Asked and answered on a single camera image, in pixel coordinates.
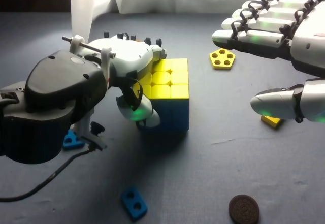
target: yellow block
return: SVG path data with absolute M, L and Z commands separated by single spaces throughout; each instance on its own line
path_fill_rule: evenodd
M 229 70 L 232 68 L 235 54 L 226 49 L 219 49 L 210 54 L 210 59 L 214 69 Z
M 261 120 L 273 128 L 278 127 L 280 122 L 282 121 L 279 118 L 274 118 L 270 116 L 261 116 Z
M 137 97 L 139 97 L 139 90 L 140 90 L 140 86 L 138 83 L 133 85 L 133 92 L 135 93 L 135 95 Z M 150 99 L 151 98 L 151 85 L 143 85 L 142 90 L 143 90 L 143 94 L 145 94 L 146 97 L 148 97 Z
M 162 59 L 153 66 L 154 72 L 158 72 L 158 71 L 169 72 L 170 70 L 171 70 L 171 59 Z
M 188 71 L 173 71 L 171 73 L 171 84 L 188 84 Z
M 170 59 L 171 60 L 171 70 L 188 70 L 187 59 Z
M 141 83 L 141 85 L 151 85 L 152 82 L 152 74 L 151 73 L 147 73 L 146 76 L 144 76 L 142 79 L 139 80 L 139 82 Z
M 171 99 L 189 99 L 188 84 L 172 85 Z
M 151 99 L 170 99 L 171 88 L 168 85 L 155 85 L 151 88 Z
M 170 85 L 171 75 L 163 71 L 155 72 L 152 75 L 152 83 L 153 85 Z

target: robotic hand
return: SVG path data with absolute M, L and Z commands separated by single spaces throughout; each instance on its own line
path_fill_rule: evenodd
M 325 77 L 325 0 L 253 0 L 212 35 L 215 45 L 266 58 L 290 60 L 301 72 Z M 325 122 L 325 80 L 270 89 L 251 100 L 264 116 Z
M 42 59 L 27 81 L 0 89 L 0 155 L 26 164 L 49 161 L 61 151 L 64 137 L 74 124 L 77 137 L 91 150 L 106 146 L 97 136 L 103 127 L 92 124 L 94 107 L 110 87 L 123 96 L 117 105 L 124 117 L 145 126 L 157 126 L 159 115 L 138 83 L 155 61 L 165 58 L 161 40 L 136 42 L 119 33 L 85 44 L 81 36 L 63 37 L 70 51 L 57 51 Z

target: rubik's cube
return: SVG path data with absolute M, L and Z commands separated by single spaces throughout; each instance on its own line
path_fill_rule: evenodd
M 186 131 L 189 129 L 189 86 L 187 59 L 162 59 L 139 81 L 143 93 L 160 116 L 160 125 L 144 131 Z M 134 92 L 139 90 L 136 83 Z

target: wire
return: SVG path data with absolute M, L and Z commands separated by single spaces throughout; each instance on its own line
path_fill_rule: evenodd
M 56 178 L 56 176 L 59 175 L 59 173 L 62 172 L 75 158 L 78 158 L 78 157 L 80 157 L 82 155 L 86 155 L 86 154 L 88 154 L 88 153 L 90 153 L 92 151 L 94 151 L 94 149 L 89 149 L 89 150 L 86 150 L 84 152 L 80 152 L 78 154 L 75 154 L 75 155 L 71 156 L 51 176 L 49 176 L 44 182 L 37 185 L 31 191 L 29 191 L 29 192 L 27 192 L 27 193 L 25 193 L 23 195 L 15 196 L 15 197 L 0 198 L 0 202 L 15 202 L 15 201 L 23 200 L 23 199 L 26 199 L 26 198 L 32 196 L 33 194 L 37 193 L 42 188 L 44 188 L 47 184 L 49 184 L 54 178 Z

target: gray table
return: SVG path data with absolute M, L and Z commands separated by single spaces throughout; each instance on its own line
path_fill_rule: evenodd
M 108 148 L 75 160 L 53 182 L 17 203 L 0 203 L 0 223 L 130 223 L 119 196 L 135 185 L 149 210 L 139 223 L 231 223 L 228 203 L 254 197 L 261 223 L 323 223 L 324 126 L 285 122 L 275 131 L 250 107 L 256 93 L 311 76 L 281 59 L 233 51 L 230 71 L 213 70 L 211 41 L 227 15 L 106 14 L 90 40 L 128 32 L 162 39 L 169 58 L 188 58 L 190 130 L 183 137 L 143 137 L 119 113 L 111 89 L 93 120 L 106 127 Z M 0 14 L 0 87 L 25 80 L 43 57 L 68 48 L 70 15 Z M 62 152 L 41 165 L 0 158 L 0 196 L 19 195 L 47 178 L 78 152 Z

